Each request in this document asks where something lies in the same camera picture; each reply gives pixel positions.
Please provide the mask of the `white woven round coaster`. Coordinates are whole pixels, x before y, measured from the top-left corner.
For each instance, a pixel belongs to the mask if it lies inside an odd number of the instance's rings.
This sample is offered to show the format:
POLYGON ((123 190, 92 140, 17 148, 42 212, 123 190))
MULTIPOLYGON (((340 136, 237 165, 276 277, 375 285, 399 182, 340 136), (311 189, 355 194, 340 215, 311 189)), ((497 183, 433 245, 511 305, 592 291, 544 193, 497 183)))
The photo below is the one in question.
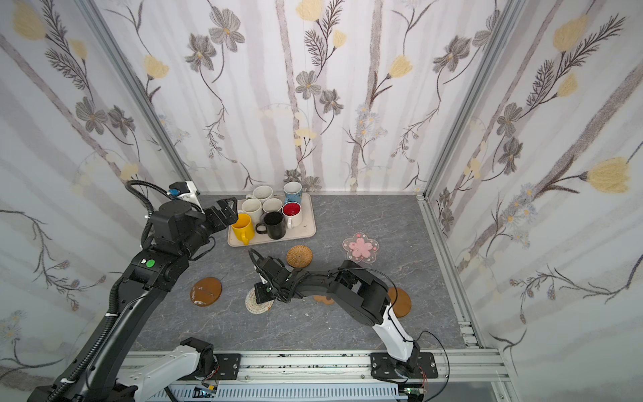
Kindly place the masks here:
POLYGON ((267 313, 268 311, 271 310, 274 302, 273 301, 268 301, 266 303, 258 303, 257 298, 256 298, 256 291, 254 289, 251 289, 248 294, 246 295, 246 298, 244 300, 244 304, 246 309, 254 314, 254 315, 260 315, 263 313, 267 313))

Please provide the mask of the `yellow mug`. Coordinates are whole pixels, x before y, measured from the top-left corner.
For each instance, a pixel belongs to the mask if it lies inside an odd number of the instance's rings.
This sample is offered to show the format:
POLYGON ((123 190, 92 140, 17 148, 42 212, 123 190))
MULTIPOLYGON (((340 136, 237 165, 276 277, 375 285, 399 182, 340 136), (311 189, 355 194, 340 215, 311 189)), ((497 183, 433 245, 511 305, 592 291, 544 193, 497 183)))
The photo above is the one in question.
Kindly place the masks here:
POLYGON ((237 221, 231 226, 234 237, 244 246, 248 246, 256 233, 251 217, 248 214, 238 214, 237 221))

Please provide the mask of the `brown paw-shaped coaster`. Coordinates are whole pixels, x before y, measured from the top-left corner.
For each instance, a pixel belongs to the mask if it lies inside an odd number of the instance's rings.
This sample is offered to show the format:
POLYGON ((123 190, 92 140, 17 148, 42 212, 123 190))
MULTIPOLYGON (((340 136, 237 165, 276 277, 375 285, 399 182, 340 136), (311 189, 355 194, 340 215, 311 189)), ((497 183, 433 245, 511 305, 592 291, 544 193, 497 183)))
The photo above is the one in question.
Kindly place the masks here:
POLYGON ((334 301, 333 299, 329 298, 328 296, 318 296, 318 295, 315 295, 315 296, 313 297, 313 300, 314 300, 315 302, 318 302, 318 303, 323 303, 323 304, 325 304, 325 305, 327 305, 327 306, 333 305, 333 304, 335 303, 335 301, 334 301))

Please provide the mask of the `brown wooden round coaster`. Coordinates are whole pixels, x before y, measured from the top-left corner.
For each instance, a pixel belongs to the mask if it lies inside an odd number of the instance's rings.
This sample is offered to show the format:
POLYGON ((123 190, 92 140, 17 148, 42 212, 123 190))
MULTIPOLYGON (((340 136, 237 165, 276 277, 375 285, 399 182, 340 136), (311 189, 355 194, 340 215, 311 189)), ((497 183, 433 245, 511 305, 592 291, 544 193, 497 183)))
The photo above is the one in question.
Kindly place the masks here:
POLYGON ((206 277, 193 285, 190 299, 195 306, 207 307, 219 300, 222 291, 223 287, 219 279, 206 277))
POLYGON ((388 290, 388 296, 390 298, 394 314, 397 318, 403 318, 410 313, 412 309, 412 301, 410 295, 406 291, 392 286, 388 290))

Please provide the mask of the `white mug red inside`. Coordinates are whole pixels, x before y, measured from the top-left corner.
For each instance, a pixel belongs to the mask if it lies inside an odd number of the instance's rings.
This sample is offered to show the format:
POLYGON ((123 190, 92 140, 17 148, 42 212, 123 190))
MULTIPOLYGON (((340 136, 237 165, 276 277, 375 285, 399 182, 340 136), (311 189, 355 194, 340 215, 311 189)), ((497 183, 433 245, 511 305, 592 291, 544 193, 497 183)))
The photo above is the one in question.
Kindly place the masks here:
POLYGON ((302 207, 297 202, 288 202, 282 207, 282 214, 286 221, 286 227, 288 229, 294 229, 297 226, 301 225, 303 220, 302 207))

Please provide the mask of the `pink flower coaster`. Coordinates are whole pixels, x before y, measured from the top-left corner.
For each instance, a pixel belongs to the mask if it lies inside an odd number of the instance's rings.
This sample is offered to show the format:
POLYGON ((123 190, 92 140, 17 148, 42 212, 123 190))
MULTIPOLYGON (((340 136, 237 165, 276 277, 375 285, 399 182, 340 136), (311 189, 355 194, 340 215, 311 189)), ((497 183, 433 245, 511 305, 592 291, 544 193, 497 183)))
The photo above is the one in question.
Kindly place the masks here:
POLYGON ((358 232, 353 237, 342 242, 346 258, 356 263, 372 264, 376 261, 381 250, 376 239, 369 238, 366 234, 358 232))

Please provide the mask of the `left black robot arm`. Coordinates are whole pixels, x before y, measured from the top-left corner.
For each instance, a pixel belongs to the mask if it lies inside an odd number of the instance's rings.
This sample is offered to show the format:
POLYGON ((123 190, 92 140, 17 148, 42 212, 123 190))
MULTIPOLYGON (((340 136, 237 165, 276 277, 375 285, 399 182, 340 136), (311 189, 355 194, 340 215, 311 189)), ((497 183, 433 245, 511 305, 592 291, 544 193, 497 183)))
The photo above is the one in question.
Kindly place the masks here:
POLYGON ((134 401, 140 385, 123 385, 117 375, 145 323, 192 261, 208 253, 214 234, 238 220, 236 198, 201 206, 191 182, 162 191, 167 202, 155 208, 140 189, 156 184, 129 180, 126 190, 146 208, 142 249, 112 285, 107 311, 80 353, 52 385, 40 386, 31 401, 134 401))

